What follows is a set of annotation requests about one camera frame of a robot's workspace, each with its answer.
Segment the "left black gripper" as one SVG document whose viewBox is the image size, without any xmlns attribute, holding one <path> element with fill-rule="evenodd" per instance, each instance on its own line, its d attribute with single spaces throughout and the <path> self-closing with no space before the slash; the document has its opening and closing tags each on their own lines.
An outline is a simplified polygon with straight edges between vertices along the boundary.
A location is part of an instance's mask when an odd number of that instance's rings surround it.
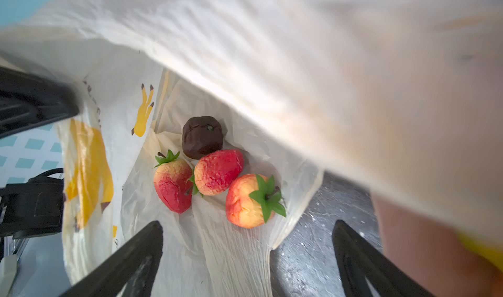
<svg viewBox="0 0 503 297">
<path fill-rule="evenodd" d="M 79 101 L 72 87 L 1 67 L 1 138 L 73 118 Z"/>
</svg>

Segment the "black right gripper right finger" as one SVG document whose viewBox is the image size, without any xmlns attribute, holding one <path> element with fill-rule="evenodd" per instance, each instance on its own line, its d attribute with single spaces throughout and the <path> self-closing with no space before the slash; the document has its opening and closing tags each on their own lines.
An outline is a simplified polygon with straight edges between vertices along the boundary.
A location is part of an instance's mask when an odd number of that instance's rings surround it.
<svg viewBox="0 0 503 297">
<path fill-rule="evenodd" d="M 336 221 L 332 242 L 346 296 L 432 296 L 346 222 Z"/>
</svg>

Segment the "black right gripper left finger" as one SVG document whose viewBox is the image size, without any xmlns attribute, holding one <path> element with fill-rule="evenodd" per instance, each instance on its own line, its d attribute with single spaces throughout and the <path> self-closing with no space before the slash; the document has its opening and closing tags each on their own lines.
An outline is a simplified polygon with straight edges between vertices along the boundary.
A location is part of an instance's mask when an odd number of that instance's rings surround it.
<svg viewBox="0 0 503 297">
<path fill-rule="evenodd" d="M 152 221 L 62 296 L 150 296 L 162 246 L 162 226 Z"/>
</svg>

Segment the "banana print plastic bag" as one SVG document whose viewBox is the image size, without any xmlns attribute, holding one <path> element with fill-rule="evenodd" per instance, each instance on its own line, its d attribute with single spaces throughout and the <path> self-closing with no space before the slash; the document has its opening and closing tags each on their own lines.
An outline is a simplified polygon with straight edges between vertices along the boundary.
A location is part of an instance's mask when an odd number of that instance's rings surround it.
<svg viewBox="0 0 503 297">
<path fill-rule="evenodd" d="M 159 221 L 154 296 L 270 296 L 325 171 L 502 246 L 502 0 L 1 0 L 1 61 L 77 96 L 56 124 L 72 283 Z M 286 218 L 162 209 L 153 154 L 204 113 Z"/>
</svg>

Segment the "yellow banana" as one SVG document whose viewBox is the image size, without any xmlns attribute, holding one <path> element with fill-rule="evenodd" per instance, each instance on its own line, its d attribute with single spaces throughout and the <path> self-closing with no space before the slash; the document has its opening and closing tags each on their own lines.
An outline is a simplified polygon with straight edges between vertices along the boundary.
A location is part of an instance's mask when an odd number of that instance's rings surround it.
<svg viewBox="0 0 503 297">
<path fill-rule="evenodd" d="M 502 249 L 492 245 L 486 245 L 474 238 L 468 237 L 465 234 L 457 234 L 458 239 L 463 246 L 470 252 L 481 256 L 490 262 L 494 267 L 503 271 Z"/>
</svg>

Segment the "red orange strawberry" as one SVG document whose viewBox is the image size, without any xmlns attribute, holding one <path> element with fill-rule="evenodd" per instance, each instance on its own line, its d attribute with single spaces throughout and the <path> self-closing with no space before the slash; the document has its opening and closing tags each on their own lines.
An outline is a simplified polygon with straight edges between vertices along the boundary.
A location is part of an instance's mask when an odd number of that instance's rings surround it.
<svg viewBox="0 0 503 297">
<path fill-rule="evenodd" d="M 230 223 L 247 229 L 267 223 L 274 214 L 287 216 L 275 177 L 260 174 L 243 175 L 233 181 L 225 210 Z"/>
</svg>

